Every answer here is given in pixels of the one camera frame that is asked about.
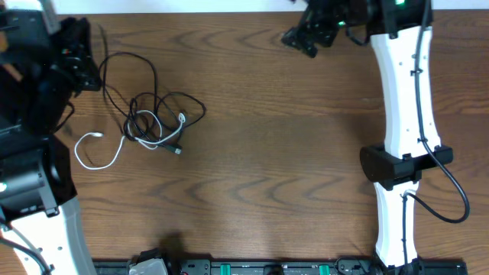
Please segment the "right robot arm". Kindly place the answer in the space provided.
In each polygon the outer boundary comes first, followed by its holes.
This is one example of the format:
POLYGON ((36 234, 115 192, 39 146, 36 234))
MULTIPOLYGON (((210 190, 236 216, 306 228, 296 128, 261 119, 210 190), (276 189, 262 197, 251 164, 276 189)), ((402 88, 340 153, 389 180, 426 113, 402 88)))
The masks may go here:
POLYGON ((414 210, 423 171, 445 169, 453 151, 441 142, 432 110, 429 50, 432 7, 428 1, 316 0, 282 42, 308 57, 331 47, 337 34, 364 27, 381 73, 386 134, 363 147, 360 162, 374 184, 378 235, 369 274, 425 274, 437 266, 422 262, 414 244, 414 210))

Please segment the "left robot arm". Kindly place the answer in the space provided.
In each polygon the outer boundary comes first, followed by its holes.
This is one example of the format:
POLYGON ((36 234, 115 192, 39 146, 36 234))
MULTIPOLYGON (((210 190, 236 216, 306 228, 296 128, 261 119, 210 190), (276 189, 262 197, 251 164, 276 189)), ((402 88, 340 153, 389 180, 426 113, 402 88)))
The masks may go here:
POLYGON ((29 274, 93 274, 69 149, 71 98, 97 91, 85 18, 50 1, 1 3, 1 243, 29 274))

